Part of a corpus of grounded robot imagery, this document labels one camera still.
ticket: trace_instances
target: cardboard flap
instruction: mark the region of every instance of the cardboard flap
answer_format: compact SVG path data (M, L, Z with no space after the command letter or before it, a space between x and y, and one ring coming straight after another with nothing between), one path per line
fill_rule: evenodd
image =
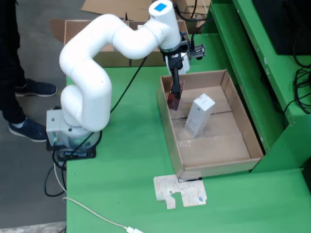
M51 29L51 32L54 38L63 43L64 38L65 38L66 21L63 19L58 19L58 18L51 18L49 23L50 23L50 29Z
M127 13L129 20L146 21L149 18L148 8L151 1L146 0L86 0L82 11L97 14L114 14L125 18Z
M236 120L236 123L240 129L240 132L243 135L250 157L253 159L262 158L263 153L257 140L256 134L253 130L244 106L231 79L228 80L224 91L228 102L230 103L230 107L232 109L232 113Z

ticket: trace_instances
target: sneaker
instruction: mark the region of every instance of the sneaker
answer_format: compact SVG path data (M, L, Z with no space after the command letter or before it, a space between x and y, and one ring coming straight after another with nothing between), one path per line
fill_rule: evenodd
M26 137L33 142L46 142L47 136L45 133L45 126L40 125L30 119L26 119L21 128L15 127L12 123L9 123L9 130L12 134Z
M15 87L15 96L40 96L50 97L57 93L57 87L50 83L36 82L31 79L26 79L26 84L22 87Z

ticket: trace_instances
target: gray floor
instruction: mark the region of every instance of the gray floor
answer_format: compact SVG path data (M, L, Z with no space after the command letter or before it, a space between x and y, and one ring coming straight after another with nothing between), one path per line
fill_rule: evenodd
M19 56L26 76L65 87L59 68L62 44L53 38L50 18L93 19L97 15L81 11L84 0L17 0L17 20L21 35ZM60 104L60 96L19 99L26 115L45 124L46 110ZM0 228L66 220L61 198L48 198L43 181L52 165L44 144L11 135L0 115ZM49 191L58 192L51 176Z

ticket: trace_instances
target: paper sheet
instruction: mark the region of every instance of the paper sheet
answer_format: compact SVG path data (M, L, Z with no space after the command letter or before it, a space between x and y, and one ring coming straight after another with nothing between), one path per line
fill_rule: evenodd
M205 205L207 195L203 181L187 181L179 183L175 175L154 177L155 194L158 201L166 201L168 209L176 207L173 193L181 193L184 207Z

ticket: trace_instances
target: person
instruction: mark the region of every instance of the person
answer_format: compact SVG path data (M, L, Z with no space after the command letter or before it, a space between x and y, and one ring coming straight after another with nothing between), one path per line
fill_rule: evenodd
M49 97L57 93L57 87L25 78L17 54L19 42L16 1L0 0L0 110L11 133L34 142L45 142L45 126L27 118L16 97Z

